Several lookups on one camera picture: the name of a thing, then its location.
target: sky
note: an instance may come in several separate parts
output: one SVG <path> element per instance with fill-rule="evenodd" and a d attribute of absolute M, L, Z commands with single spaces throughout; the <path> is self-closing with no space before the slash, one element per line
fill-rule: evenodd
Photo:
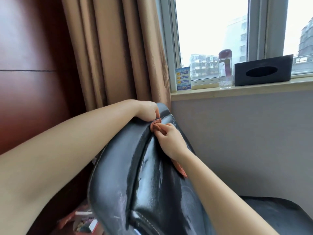
<path fill-rule="evenodd" d="M 313 0 L 289 0 L 284 55 L 297 54 L 301 30 L 313 17 Z M 181 56 L 218 55 L 227 25 L 247 15 L 248 0 L 176 0 Z"/>

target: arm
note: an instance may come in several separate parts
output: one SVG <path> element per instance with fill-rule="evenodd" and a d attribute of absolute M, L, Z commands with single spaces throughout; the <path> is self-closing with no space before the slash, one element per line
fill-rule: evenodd
<path fill-rule="evenodd" d="M 184 168 L 218 234 L 278 234 L 198 157 L 190 152 L 172 124 L 158 124 L 155 132 L 163 151 Z"/>
<path fill-rule="evenodd" d="M 0 234 L 24 235 L 48 201 L 134 116 L 160 117 L 153 102 L 126 100 L 71 118 L 0 156 Z"/>

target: black leather chair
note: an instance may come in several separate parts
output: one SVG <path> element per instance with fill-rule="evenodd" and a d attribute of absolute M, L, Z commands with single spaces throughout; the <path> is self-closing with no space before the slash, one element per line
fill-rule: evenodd
<path fill-rule="evenodd" d="M 188 139 L 164 104 L 162 123 L 171 122 Z M 215 234 L 190 181 L 174 168 L 150 132 L 133 118 L 100 152 L 88 199 L 109 235 Z M 278 198 L 242 198 L 280 234 L 313 234 L 313 221 L 295 203 Z"/>

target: bottle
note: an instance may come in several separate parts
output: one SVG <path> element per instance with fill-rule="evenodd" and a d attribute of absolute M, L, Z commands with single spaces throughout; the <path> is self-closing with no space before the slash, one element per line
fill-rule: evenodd
<path fill-rule="evenodd" d="M 232 86 L 232 51 L 224 49 L 218 54 L 218 85 L 220 89 Z"/>

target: curtain fold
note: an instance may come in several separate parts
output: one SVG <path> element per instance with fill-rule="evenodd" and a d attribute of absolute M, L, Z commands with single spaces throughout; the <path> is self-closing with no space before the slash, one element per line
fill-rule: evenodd
<path fill-rule="evenodd" d="M 155 0 L 62 0 L 87 110 L 126 99 L 171 107 Z"/>

